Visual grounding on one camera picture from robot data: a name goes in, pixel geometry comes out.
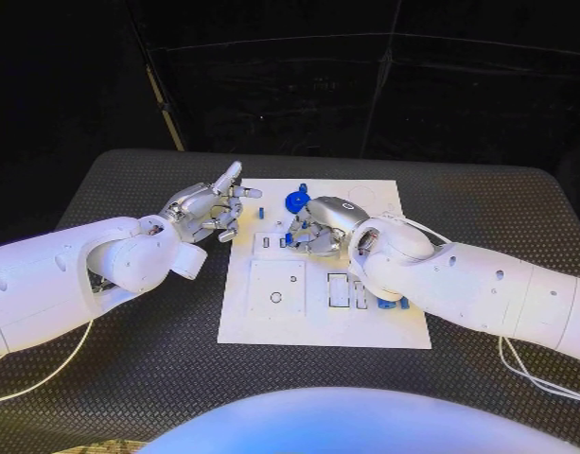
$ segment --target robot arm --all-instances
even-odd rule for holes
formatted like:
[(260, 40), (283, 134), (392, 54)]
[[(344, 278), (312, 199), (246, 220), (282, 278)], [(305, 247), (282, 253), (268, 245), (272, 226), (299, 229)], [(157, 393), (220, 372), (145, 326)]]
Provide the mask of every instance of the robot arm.
[[(194, 279), (207, 253), (194, 246), (216, 229), (239, 232), (234, 162), (214, 184), (181, 191), (158, 216), (112, 218), (0, 247), (0, 355), (53, 340), (154, 289), (175, 271)], [(89, 269), (110, 288), (96, 291)]]
[(302, 216), (340, 232), (351, 272), (377, 297), (406, 296), (461, 326), (580, 359), (580, 278), (462, 243), (435, 246), (405, 218), (370, 218), (338, 198), (314, 199)]

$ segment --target blue component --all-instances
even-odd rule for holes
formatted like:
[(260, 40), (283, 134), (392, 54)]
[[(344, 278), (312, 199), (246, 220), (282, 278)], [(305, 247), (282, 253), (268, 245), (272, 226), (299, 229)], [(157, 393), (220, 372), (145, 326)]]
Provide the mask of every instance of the blue component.
[(308, 185), (302, 183), (299, 190), (296, 192), (292, 192), (286, 197), (288, 211), (296, 214), (309, 201), (311, 196), (308, 195)]
[(387, 301), (379, 298), (379, 308), (382, 309), (395, 309), (396, 308), (396, 301)]

